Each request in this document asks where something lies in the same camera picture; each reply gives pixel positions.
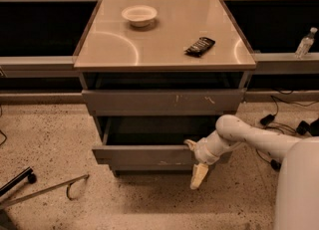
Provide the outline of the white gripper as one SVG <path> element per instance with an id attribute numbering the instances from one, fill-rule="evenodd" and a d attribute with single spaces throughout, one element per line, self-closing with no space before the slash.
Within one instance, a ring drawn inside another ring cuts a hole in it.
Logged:
<path id="1" fill-rule="evenodd" d="M 194 152 L 194 156 L 199 164 L 195 164 L 192 169 L 190 188 L 197 189 L 207 176 L 209 165 L 215 164 L 225 153 L 235 150 L 239 141 L 231 141 L 223 138 L 215 130 L 208 137 L 203 137 L 198 142 L 186 139 L 183 142 Z"/>

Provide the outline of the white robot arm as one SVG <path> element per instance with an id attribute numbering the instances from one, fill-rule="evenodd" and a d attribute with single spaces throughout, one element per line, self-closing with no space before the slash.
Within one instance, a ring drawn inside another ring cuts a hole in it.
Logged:
<path id="1" fill-rule="evenodd" d="M 299 138 L 223 115 L 209 136 L 184 143 L 194 153 L 190 187 L 200 186 L 222 155 L 246 143 L 281 163 L 273 230 L 319 230 L 319 137 Z"/>

